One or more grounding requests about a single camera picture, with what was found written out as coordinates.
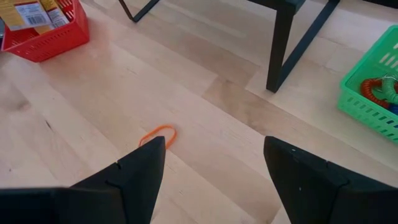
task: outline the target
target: black table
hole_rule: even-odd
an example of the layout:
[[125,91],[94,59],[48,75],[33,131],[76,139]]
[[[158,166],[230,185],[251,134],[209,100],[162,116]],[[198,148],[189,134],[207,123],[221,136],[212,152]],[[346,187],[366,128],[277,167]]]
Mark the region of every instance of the black table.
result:
[[[266,88],[274,93],[278,91],[289,73],[293,70],[301,56],[304,54],[314,37],[318,34],[326,20],[335,10],[340,0],[328,0],[326,6],[319,13],[308,31],[294,48],[284,63],[284,56],[294,15],[304,4],[305,0],[248,0],[277,11],[274,37],[272,40],[271,59],[269,62]],[[137,15],[133,16],[124,0],[119,0],[127,16],[133,22],[138,22],[152,9],[159,0],[150,0]]]

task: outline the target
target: black metal leg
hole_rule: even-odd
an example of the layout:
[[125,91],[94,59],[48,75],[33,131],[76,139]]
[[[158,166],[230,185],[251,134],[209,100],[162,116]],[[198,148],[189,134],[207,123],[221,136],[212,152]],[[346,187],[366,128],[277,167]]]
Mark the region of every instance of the black metal leg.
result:
[[124,12],[126,12],[129,19],[132,20],[133,22],[138,22],[142,19],[142,17],[144,17],[144,15],[146,15],[150,11],[150,9],[152,9],[156,5],[156,3],[159,2],[159,0],[150,0],[148,4],[146,4],[135,16],[132,16],[124,0],[119,0],[119,2],[120,5],[122,5]]
[[289,38],[290,28],[295,12],[292,12],[291,7],[283,7],[277,10],[274,38],[272,40],[271,59],[268,70],[268,90],[274,93],[278,91],[339,2],[340,0],[328,1],[283,65],[282,63],[286,51],[287,40]]

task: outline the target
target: plastic crate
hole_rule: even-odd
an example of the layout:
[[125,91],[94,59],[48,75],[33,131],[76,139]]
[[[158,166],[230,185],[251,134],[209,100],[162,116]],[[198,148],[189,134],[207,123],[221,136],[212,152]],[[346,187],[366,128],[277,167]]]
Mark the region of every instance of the plastic crate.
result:
[[[360,86],[367,78],[382,78],[398,73],[398,26],[392,26],[341,81],[339,109],[368,125],[398,144],[398,115],[361,95]],[[383,93],[374,91],[378,98]]]
[[42,62],[90,40],[86,13],[79,0],[58,0],[70,23],[39,35],[33,28],[4,34],[2,50],[32,62]]

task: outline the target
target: orange rubber band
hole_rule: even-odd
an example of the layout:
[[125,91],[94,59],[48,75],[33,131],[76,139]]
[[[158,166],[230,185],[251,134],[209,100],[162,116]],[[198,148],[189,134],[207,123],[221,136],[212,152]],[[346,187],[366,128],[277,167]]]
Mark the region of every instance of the orange rubber band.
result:
[[159,131],[161,131],[163,129],[171,129],[171,130],[173,130],[173,136],[170,138],[170,140],[168,140],[166,142],[166,149],[168,149],[174,143],[175,138],[177,137],[177,131],[175,130],[175,128],[173,126],[171,126],[169,124],[160,125],[159,127],[155,128],[153,131],[151,131],[148,134],[146,134],[144,137],[142,137],[139,140],[138,147],[142,146],[146,139],[148,139],[149,137],[154,136],[155,134],[157,134]]

